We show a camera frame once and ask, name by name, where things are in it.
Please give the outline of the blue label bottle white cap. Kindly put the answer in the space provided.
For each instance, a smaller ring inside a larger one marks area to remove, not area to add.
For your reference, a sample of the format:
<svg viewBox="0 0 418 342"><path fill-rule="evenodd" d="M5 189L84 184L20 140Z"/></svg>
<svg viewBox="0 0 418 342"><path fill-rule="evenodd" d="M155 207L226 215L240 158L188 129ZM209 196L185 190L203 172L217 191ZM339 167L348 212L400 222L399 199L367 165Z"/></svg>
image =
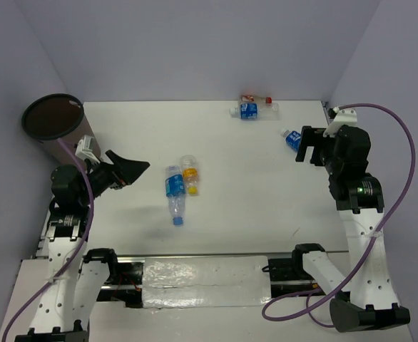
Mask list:
<svg viewBox="0 0 418 342"><path fill-rule="evenodd" d="M301 134L295 130L282 130L280 135L283 137L287 146L297 152L299 150Z"/></svg>

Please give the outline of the orange label bottle yellow cap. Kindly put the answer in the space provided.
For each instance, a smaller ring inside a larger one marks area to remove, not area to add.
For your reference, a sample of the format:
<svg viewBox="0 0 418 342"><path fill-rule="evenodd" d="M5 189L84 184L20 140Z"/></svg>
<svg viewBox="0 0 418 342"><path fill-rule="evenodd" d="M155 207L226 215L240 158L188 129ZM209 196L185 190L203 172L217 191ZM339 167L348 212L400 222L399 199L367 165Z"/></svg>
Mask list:
<svg viewBox="0 0 418 342"><path fill-rule="evenodd" d="M183 181L187 193L190 196L198 195L198 182L199 182L199 173L198 173L198 162L196 158L192 155L184 155L180 159L180 168L182 171Z"/></svg>

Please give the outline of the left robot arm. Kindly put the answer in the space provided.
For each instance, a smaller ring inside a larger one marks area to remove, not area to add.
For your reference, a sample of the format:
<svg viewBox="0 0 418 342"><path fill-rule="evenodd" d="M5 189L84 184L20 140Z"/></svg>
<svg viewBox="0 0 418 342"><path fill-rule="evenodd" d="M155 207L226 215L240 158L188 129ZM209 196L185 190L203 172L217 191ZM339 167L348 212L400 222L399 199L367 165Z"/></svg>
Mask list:
<svg viewBox="0 0 418 342"><path fill-rule="evenodd" d="M17 335L16 341L88 341L89 319L101 287L121 274L113 249L86 248L93 202L108 188L132 185L150 164L111 150L106 155L109 162L86 160L85 167L62 165L51 173L48 278L32 296L39 304L28 332Z"/></svg>

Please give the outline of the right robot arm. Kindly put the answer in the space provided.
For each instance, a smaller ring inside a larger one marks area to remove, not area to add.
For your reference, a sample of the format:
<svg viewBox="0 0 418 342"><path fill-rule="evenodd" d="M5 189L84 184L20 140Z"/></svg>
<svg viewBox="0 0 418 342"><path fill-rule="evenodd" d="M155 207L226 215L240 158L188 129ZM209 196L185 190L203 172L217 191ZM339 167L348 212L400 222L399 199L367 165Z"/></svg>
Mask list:
<svg viewBox="0 0 418 342"><path fill-rule="evenodd" d="M305 126L296 160L304 160L313 147L311 164L324 167L330 194L340 215L351 267L363 264L339 289L343 276L335 271L319 244L297 245L291 261L292 273L300 279L313 275L328 294L330 316L339 332L385 330L407 325L409 309L403 307L390 280L384 238L377 230L384 217L384 199L378 179L367 172L371 142L366 131L342 125L335 133Z"/></svg>

